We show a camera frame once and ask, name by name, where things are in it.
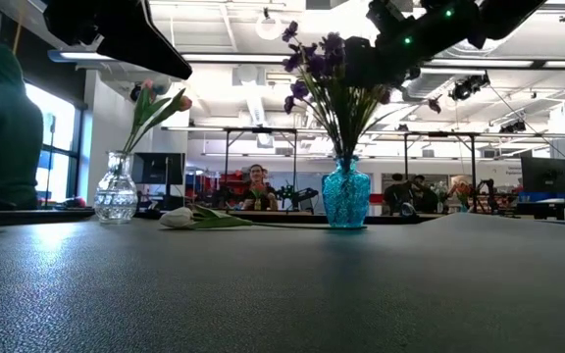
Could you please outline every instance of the person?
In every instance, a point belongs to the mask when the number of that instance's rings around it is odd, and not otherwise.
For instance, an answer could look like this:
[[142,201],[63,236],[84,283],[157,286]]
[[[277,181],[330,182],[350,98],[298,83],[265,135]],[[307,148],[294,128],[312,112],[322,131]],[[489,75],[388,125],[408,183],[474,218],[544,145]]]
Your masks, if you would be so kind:
[[394,212],[399,211],[403,202],[409,201],[408,187],[402,182],[404,176],[400,173],[391,176],[393,184],[388,186],[383,193],[383,200],[389,207],[388,214],[391,216]]
[[258,209],[257,204],[260,204],[260,210],[263,211],[267,209],[277,211],[279,209],[276,191],[271,186],[265,185],[263,182],[263,172],[261,165],[256,164],[250,167],[250,184],[242,195],[242,210],[253,211]]
[[42,113],[26,96],[19,61],[0,45],[0,210],[36,209]]
[[416,211],[423,213],[437,212],[437,195],[425,184],[426,178],[417,175],[411,182],[413,205]]

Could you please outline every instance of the window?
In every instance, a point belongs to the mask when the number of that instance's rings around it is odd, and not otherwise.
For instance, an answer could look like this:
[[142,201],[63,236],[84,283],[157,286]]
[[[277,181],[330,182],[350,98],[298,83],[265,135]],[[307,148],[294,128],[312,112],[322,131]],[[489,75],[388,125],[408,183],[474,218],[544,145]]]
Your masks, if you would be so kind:
[[43,114],[43,148],[36,170],[38,198],[62,202],[76,195],[81,111],[28,83],[26,93]]

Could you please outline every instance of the clear glass vase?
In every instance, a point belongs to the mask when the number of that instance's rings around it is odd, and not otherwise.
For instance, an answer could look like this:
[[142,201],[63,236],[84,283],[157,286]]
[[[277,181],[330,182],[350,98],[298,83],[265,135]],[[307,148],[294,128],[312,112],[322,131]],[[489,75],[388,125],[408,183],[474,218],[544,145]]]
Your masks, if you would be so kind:
[[102,224],[129,223],[136,213],[136,185],[130,176],[131,155],[108,153],[108,172],[97,184],[95,214]]
[[370,177],[357,172],[358,158],[336,159],[336,169],[322,181],[324,208],[331,227],[361,227],[370,209]]

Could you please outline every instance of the pink tulip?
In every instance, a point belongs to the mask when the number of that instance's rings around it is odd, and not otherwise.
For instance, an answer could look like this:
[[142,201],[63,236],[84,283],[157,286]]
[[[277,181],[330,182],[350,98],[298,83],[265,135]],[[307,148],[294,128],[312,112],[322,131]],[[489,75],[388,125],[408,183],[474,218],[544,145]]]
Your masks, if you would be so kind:
[[152,82],[152,80],[148,78],[141,84],[141,88],[152,89],[153,85],[154,85],[154,82]]
[[191,101],[187,96],[183,95],[183,97],[180,98],[180,105],[178,106],[178,111],[179,112],[187,111],[191,109],[191,106],[193,106],[193,101]]

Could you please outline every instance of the green leaf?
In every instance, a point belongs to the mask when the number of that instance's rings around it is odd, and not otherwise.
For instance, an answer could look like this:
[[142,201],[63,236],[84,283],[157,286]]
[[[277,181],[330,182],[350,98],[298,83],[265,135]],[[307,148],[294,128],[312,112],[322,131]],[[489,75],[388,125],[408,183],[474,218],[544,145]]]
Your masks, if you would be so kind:
[[215,212],[213,210],[207,209],[206,207],[202,207],[199,205],[193,205],[193,207],[195,207],[195,212],[199,213],[200,215],[204,216],[207,219],[232,217],[231,215],[224,214],[221,212]]
[[182,99],[185,90],[186,88],[181,89],[180,92],[174,98],[172,98],[172,102],[150,122],[150,124],[148,125],[149,128],[162,123],[168,117],[172,116],[175,112],[178,111],[178,108],[180,107],[180,100]]
[[138,99],[136,100],[136,106],[134,107],[134,126],[141,126],[142,125],[142,117],[143,112],[149,107],[149,88],[143,87],[141,88],[141,92],[138,95]]
[[207,219],[202,222],[196,222],[187,227],[189,229],[210,229],[210,228],[218,228],[218,227],[243,227],[243,226],[252,226],[252,222],[230,216],[223,218]]
[[147,107],[147,109],[145,109],[141,117],[141,124],[142,125],[145,124],[145,122],[147,122],[154,115],[154,113],[156,113],[159,109],[163,108],[163,106],[167,104],[167,102],[169,102],[170,100],[171,98],[163,98],[159,101],[154,102],[149,107]]

